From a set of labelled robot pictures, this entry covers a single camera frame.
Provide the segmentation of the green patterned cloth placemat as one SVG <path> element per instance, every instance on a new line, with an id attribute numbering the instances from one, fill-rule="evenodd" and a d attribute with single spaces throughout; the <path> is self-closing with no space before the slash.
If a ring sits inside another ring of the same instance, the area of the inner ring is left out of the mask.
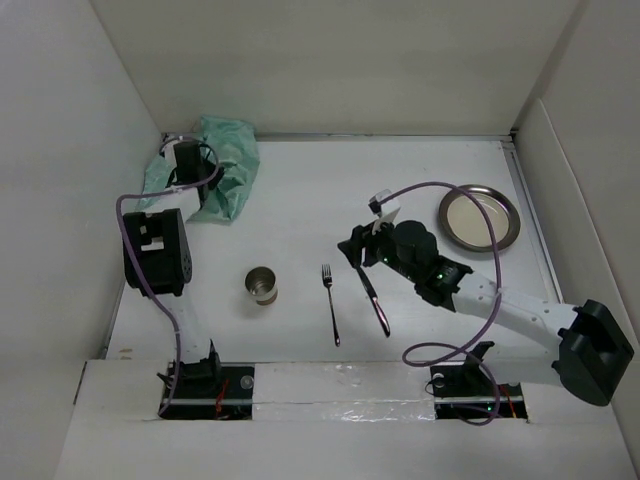
<path id="1" fill-rule="evenodd" d="M 145 171 L 145 193 L 162 191 L 176 182 L 176 161 L 167 150 L 182 139 L 202 142 L 204 146 L 200 153 L 209 166 L 219 165 L 222 169 L 220 182 L 191 220 L 219 224 L 233 222 L 249 198 L 260 166 L 254 126 L 242 120 L 203 115 L 196 131 L 166 135 L 158 154 Z"/>

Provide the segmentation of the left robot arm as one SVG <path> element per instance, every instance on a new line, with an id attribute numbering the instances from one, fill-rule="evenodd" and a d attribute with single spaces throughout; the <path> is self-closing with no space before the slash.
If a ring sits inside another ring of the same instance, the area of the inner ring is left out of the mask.
<path id="1" fill-rule="evenodd" d="M 161 153 L 174 165 L 165 189 L 147 194 L 155 202 L 143 210 L 118 214 L 125 278 L 168 315 L 174 330 L 175 361 L 159 375 L 168 397 L 211 397 L 222 387 L 223 373 L 187 292 L 193 261 L 186 222 L 203 209 L 224 169 L 212 147 L 193 138 L 171 140 Z"/>

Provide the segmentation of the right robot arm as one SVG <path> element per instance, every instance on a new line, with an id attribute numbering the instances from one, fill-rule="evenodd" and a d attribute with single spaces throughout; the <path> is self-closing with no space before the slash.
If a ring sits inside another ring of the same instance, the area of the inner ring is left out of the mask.
<path id="1" fill-rule="evenodd" d="M 440 397 L 477 397 L 492 394 L 496 384 L 537 383 L 606 406 L 633 359 L 631 343 L 605 305 L 550 303 L 498 287 L 441 255 L 435 236 L 418 221 L 357 226 L 337 247 L 358 273 L 381 263 L 409 280 L 430 305 L 504 327 L 542 348 L 534 357 L 517 358 L 482 338 L 465 348 L 463 362 L 431 366 Z"/>

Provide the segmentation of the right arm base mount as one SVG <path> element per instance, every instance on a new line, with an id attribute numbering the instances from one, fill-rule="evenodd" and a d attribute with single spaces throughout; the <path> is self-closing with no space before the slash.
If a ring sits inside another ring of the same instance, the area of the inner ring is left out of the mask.
<path id="1" fill-rule="evenodd" d="M 424 390 L 434 397 L 437 420 L 457 419 L 472 423 L 497 419 L 528 419 L 522 387 L 499 384 L 499 405 L 493 385 L 478 366 L 440 365 L 430 369 Z"/>

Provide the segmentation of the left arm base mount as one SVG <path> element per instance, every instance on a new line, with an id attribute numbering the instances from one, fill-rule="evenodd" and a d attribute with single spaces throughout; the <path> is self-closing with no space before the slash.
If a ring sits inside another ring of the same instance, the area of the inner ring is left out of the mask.
<path id="1" fill-rule="evenodd" d="M 166 420 L 251 420 L 254 385 L 254 364 L 223 364 L 215 384 L 201 380 L 189 384 L 181 382 L 160 417 Z"/>

